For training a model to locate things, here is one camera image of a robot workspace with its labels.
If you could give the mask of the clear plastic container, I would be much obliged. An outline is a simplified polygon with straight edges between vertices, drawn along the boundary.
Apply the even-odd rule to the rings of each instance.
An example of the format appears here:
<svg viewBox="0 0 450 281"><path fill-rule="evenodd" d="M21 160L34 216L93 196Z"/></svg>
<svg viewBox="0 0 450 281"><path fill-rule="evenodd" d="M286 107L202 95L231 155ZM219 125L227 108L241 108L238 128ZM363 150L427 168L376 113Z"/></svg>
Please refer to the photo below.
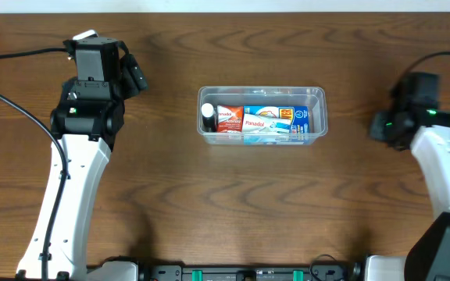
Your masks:
<svg viewBox="0 0 450 281"><path fill-rule="evenodd" d="M198 132L209 144L311 144L328 131L320 87L202 87Z"/></svg>

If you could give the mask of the black bottle white cap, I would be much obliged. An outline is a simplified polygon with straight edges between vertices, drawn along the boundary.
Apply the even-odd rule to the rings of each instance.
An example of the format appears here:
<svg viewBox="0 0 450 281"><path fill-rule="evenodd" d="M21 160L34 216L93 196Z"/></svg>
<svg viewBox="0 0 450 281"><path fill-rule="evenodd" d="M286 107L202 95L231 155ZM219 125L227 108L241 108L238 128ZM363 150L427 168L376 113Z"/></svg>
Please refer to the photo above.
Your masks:
<svg viewBox="0 0 450 281"><path fill-rule="evenodd" d="M216 110L210 103L201 106L202 124L206 132L217 131Z"/></svg>

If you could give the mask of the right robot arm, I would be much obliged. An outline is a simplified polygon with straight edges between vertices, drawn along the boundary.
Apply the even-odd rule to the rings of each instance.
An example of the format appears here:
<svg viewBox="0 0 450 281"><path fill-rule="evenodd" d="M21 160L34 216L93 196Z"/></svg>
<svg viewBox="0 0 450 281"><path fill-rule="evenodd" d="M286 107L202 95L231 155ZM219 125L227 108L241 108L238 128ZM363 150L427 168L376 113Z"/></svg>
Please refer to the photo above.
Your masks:
<svg viewBox="0 0 450 281"><path fill-rule="evenodd" d="M355 280L450 281L450 112L439 109L440 78L407 72L392 88L392 104L378 112L370 136L419 163L434 221L404 257L370 255Z"/></svg>

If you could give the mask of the white Panadol box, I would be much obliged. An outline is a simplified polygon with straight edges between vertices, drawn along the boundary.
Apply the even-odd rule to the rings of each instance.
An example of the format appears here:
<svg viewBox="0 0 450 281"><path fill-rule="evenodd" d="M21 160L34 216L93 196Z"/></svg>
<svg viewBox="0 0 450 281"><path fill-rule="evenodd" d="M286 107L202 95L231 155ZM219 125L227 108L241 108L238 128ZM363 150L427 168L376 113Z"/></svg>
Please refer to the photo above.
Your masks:
<svg viewBox="0 0 450 281"><path fill-rule="evenodd" d="M291 121L268 116L245 114L242 125L243 133L290 133Z"/></svg>

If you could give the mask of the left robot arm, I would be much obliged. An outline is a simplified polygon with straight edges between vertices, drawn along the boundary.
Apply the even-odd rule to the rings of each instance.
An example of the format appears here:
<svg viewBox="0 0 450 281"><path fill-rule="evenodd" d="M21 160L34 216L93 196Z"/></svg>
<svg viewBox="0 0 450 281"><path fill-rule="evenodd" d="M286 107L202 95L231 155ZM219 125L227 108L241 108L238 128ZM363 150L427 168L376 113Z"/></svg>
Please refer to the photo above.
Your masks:
<svg viewBox="0 0 450 281"><path fill-rule="evenodd" d="M87 267L88 233L98 185L124 124L125 104L147 87L127 46L90 35L65 41L77 76L62 86L50 116L52 162L34 233L15 280L140 280L131 258Z"/></svg>

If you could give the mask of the blue Kool Fever box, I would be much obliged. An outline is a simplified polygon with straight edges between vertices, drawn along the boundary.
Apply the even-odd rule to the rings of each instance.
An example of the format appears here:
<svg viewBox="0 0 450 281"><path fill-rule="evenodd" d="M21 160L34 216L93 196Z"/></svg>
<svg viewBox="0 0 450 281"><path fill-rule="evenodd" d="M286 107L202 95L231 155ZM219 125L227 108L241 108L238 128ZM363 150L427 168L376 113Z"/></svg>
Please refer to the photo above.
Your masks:
<svg viewBox="0 0 450 281"><path fill-rule="evenodd" d="M263 106L245 105L244 115L268 116L291 121L290 133L243 133L247 144L306 144L309 133L309 111L306 106Z"/></svg>

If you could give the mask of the red Panadol box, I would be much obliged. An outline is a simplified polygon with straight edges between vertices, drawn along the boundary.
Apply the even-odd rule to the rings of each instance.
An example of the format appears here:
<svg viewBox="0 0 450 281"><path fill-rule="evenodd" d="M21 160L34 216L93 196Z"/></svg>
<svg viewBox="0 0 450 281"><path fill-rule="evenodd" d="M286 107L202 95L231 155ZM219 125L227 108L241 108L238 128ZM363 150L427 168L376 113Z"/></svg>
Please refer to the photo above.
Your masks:
<svg viewBox="0 0 450 281"><path fill-rule="evenodd" d="M242 106L217 106L217 132L240 133L243 125L244 109Z"/></svg>

